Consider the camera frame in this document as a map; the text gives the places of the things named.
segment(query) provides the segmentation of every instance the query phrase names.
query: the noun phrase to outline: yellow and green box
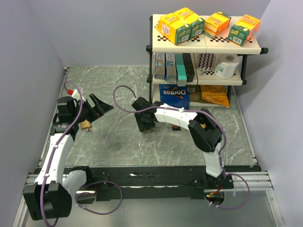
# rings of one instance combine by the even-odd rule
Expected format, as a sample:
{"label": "yellow and green box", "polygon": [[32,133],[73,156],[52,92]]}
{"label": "yellow and green box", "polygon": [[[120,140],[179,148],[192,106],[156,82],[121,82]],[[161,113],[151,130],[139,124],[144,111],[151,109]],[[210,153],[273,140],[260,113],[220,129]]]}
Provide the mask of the yellow and green box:
{"label": "yellow and green box", "polygon": [[228,40],[243,46],[260,28],[261,20],[250,15],[244,15],[229,31]]}
{"label": "yellow and green box", "polygon": [[203,33],[205,20],[189,8],[184,7],[174,12],[174,14],[184,19],[192,27],[189,39]]}
{"label": "yellow and green box", "polygon": [[206,36],[213,38],[228,27],[230,20],[230,16],[218,11],[205,20],[203,32]]}
{"label": "yellow and green box", "polygon": [[157,30],[173,44],[179,45],[189,40],[191,26],[178,15],[169,13],[160,17]]}

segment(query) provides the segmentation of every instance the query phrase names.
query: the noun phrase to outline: barcode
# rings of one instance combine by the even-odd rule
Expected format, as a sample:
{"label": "barcode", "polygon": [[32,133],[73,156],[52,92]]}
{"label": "barcode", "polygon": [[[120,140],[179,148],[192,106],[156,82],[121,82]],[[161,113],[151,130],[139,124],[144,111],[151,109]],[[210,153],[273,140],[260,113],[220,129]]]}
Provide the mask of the barcode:
{"label": "barcode", "polygon": [[199,35],[200,33],[202,33],[202,29],[199,29],[198,31],[196,31],[195,36]]}
{"label": "barcode", "polygon": [[234,37],[232,39],[233,42],[237,43],[237,44],[241,44],[242,40],[241,39],[238,39],[237,37]]}
{"label": "barcode", "polygon": [[170,28],[165,24],[162,24],[162,33],[169,35]]}
{"label": "barcode", "polygon": [[193,88],[188,88],[187,90],[188,90],[188,92],[195,92],[195,88],[194,87]]}
{"label": "barcode", "polygon": [[184,37],[182,38],[181,42],[184,42],[184,41],[188,40],[188,36],[189,36],[189,35],[184,36]]}

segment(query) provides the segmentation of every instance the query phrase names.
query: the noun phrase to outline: checkered container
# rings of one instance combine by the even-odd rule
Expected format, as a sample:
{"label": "checkered container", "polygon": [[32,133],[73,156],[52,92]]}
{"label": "checkered container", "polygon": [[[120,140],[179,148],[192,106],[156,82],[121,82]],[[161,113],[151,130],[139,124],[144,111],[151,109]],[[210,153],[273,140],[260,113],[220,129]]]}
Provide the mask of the checkered container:
{"label": "checkered container", "polygon": [[200,54],[199,61],[197,64],[198,69],[200,69],[201,71],[212,71],[214,58],[215,55],[213,53]]}

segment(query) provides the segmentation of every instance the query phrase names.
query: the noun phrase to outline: white cylinder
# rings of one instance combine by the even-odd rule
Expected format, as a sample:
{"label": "white cylinder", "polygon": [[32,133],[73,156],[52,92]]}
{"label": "white cylinder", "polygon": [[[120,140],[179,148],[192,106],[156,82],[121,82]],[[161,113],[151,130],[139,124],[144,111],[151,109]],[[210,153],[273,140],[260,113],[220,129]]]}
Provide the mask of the white cylinder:
{"label": "white cylinder", "polygon": [[214,73],[222,79],[230,79],[233,77],[239,62],[239,56],[236,54],[221,54]]}

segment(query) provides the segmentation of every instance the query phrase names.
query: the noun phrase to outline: gray marble countertop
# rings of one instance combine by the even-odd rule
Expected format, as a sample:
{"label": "gray marble countertop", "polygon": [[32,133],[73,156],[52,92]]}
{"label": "gray marble countertop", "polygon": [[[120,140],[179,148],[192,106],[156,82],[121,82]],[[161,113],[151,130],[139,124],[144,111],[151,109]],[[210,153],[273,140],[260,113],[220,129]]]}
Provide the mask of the gray marble countertop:
{"label": "gray marble countertop", "polygon": [[[170,124],[158,123],[153,130],[140,133],[134,115],[115,106],[112,93],[118,85],[128,85],[137,96],[148,99],[147,74],[145,66],[71,67],[67,70],[67,79],[83,87],[86,98],[94,93],[114,107],[93,122],[89,132],[78,131],[67,166],[205,165],[201,151],[187,130],[172,131]],[[117,101],[132,110],[134,97],[128,89],[117,91]],[[225,165],[251,165],[251,151],[234,94],[230,109],[210,107],[208,110],[221,122],[227,135]]]}

